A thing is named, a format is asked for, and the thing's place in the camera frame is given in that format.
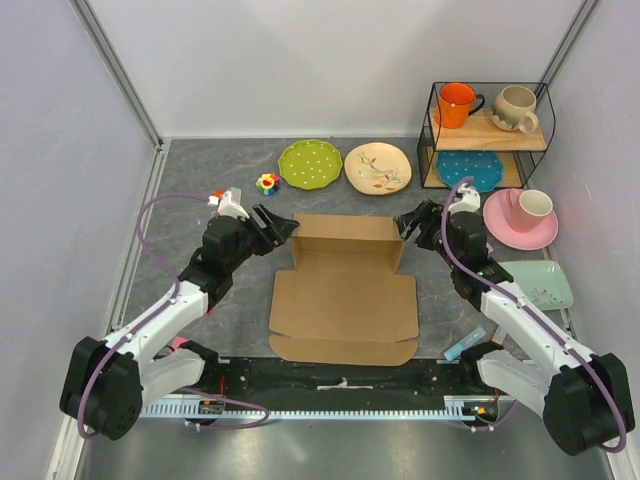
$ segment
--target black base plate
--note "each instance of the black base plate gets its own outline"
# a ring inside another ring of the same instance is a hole
[[[196,385],[211,393],[264,405],[270,410],[353,411],[441,409],[444,395],[488,395],[494,390],[463,381],[458,364],[413,359],[399,367],[287,362],[278,358],[220,359]],[[361,389],[318,390],[343,380]],[[238,409],[228,405],[228,409]]]

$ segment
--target cream mug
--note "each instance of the cream mug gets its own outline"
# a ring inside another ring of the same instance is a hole
[[[533,133],[538,128],[536,95],[528,88],[512,85],[500,92],[493,102],[491,120],[502,130]]]

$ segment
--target white wall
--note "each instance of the white wall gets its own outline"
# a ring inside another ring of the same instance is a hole
[[[71,351],[101,335],[152,146],[66,0],[0,14],[0,478],[43,478]]]
[[[536,81],[580,0],[91,0],[166,136],[420,131],[431,83]]]
[[[534,183],[553,198],[581,340],[626,364],[640,407],[640,51],[637,0],[601,2],[551,96],[557,133]]]

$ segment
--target cardboard flap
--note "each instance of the cardboard flap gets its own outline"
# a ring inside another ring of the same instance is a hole
[[[404,241],[391,217],[294,215],[293,260],[298,270],[393,273]]]
[[[392,343],[416,337],[415,277],[278,271],[269,328],[313,340]]]
[[[290,362],[345,365],[397,366],[408,362],[418,349],[415,340],[400,343],[350,342],[269,337],[269,345],[280,358]]]

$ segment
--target pink cup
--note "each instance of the pink cup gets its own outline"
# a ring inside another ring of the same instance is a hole
[[[553,212],[553,202],[540,190],[509,190],[509,225],[517,232],[528,232]]]

